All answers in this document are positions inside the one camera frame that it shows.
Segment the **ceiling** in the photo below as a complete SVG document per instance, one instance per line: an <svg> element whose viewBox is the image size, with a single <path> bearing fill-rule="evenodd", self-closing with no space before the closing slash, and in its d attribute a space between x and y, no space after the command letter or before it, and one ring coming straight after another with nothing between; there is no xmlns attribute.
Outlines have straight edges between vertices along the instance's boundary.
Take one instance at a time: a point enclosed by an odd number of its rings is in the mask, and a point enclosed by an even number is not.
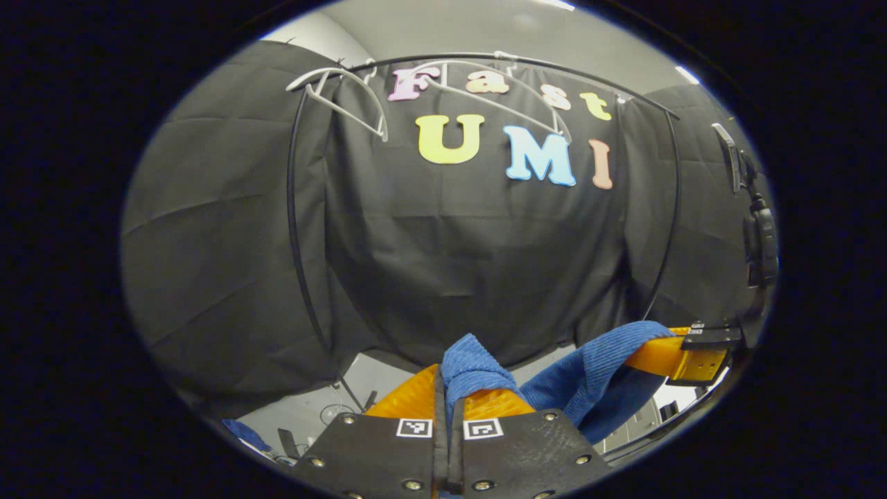
<svg viewBox="0 0 887 499"><path fill-rule="evenodd" d="M543 59L637 93L687 84L679 63L583 8L540 0L344 0L319 10L375 59L454 51Z"/></svg>

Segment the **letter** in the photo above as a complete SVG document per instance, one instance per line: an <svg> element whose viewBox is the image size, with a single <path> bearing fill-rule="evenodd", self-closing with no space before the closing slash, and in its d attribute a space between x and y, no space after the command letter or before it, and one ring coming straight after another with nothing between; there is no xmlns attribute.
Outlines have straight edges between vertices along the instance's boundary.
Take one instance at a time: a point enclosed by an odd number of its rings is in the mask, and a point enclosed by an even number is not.
<svg viewBox="0 0 887 499"><path fill-rule="evenodd" d="M544 99L551 107L557 107L564 111L569 111L569 109L573 107L573 105L566 99L567 92L562 89L547 83L539 88L542 90L542 93L545 94L542 96L542 99Z"/></svg>
<svg viewBox="0 0 887 499"><path fill-rule="evenodd" d="M394 91L389 95L389 100L418 99L420 94L416 91L416 87L419 87L420 90L428 88L428 82L425 81L425 75L433 76L434 78L441 75L441 69L439 67L426 67L416 71L412 76L407 76L407 73L410 71L412 71L412 69L398 69L397 71L392 71L392 73L397 76L397 82L394 84Z"/></svg>
<svg viewBox="0 0 887 499"><path fill-rule="evenodd" d="M462 145L455 149L444 147L444 125L450 121L447 116L428 115L416 118L419 125L419 154L437 164L456 164L475 157L481 147L481 115L459 115L456 121L462 123Z"/></svg>
<svg viewBox="0 0 887 499"><path fill-rule="evenodd" d="M567 155L567 140L556 134L550 133L546 142L539 148L536 140L527 129L520 126L506 126L502 129L511 138L511 166L505 171L509 178L516 180L529 180L530 170L527 169L527 161L536 172L536 178L542 180L548 173L548 165L551 164L551 174L548 180L559 186L574 186L576 179L569 169L569 156Z"/></svg>
<svg viewBox="0 0 887 499"><path fill-rule="evenodd" d="M608 122L613 117L608 112L604 111L604 107L607 106L607 101L598 97L596 93L580 93L579 97L585 99L585 104L588 105L588 110L594 115L595 118L600 118L601 120Z"/></svg>
<svg viewBox="0 0 887 499"><path fill-rule="evenodd" d="M505 77L495 71L476 71L468 75L468 80L465 88L472 93L505 93L511 88L506 85Z"/></svg>
<svg viewBox="0 0 887 499"><path fill-rule="evenodd" d="M596 139L589 140L588 145L594 151L594 178L592 178L592 183L601 189L612 189L613 180L609 177L609 159L607 157L609 146Z"/></svg>

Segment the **ceiling light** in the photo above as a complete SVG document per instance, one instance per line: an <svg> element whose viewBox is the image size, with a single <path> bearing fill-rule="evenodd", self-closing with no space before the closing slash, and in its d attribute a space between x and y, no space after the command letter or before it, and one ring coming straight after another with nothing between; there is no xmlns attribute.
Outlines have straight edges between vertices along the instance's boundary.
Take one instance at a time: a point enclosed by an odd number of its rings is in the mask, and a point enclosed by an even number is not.
<svg viewBox="0 0 887 499"><path fill-rule="evenodd" d="M684 69L683 67L675 66L674 68L677 69L678 72L681 73L687 79L687 81L689 81L690 83L692 83L694 85L699 84L699 80L697 80L695 76L690 75L690 72L687 71L686 69Z"/></svg>
<svg viewBox="0 0 887 499"><path fill-rule="evenodd" d="M568 11L572 11L573 9L576 8L566 2L561 2L561 0L536 0L536 1L541 2L543 4L554 5L555 7L561 7L562 9L565 9Z"/></svg>

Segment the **blue towel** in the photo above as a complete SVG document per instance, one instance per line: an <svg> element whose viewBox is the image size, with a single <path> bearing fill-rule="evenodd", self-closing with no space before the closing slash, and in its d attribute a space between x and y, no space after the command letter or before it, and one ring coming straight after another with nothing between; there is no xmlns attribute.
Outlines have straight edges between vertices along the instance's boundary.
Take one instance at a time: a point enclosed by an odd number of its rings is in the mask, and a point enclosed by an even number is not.
<svg viewBox="0 0 887 499"><path fill-rule="evenodd" d="M258 433L256 433L255 431L253 431L252 428L246 426L240 421L237 421L236 419L223 419L222 423L224 423L225 427L231 430L231 433L234 433L237 438L244 440L245 442L249 443L249 445L263 452L268 452L269 450L271 450L271 446L266 444Z"/></svg>
<svg viewBox="0 0 887 499"><path fill-rule="evenodd" d="M478 390L505 388L536 410L562 410L595 444L638 412L665 380L628 368L625 360L647 341L672 336L658 322L625 324L582 345L518 390L511 373L499 366L474 335L467 334L446 351L440 366L447 430L456 400Z"/></svg>

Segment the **yellow letter u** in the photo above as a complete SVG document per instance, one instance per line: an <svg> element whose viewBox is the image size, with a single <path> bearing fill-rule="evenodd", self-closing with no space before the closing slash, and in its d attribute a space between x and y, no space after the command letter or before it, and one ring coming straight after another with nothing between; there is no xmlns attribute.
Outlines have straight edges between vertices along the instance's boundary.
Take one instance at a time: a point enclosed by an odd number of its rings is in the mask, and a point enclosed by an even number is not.
<svg viewBox="0 0 887 499"><path fill-rule="evenodd" d="M419 154L437 164L466 162L475 157L481 146L481 115L459 115L456 121L462 123L462 145L454 149L444 147L444 125L450 118L442 115L428 115L416 118L419 125Z"/></svg>

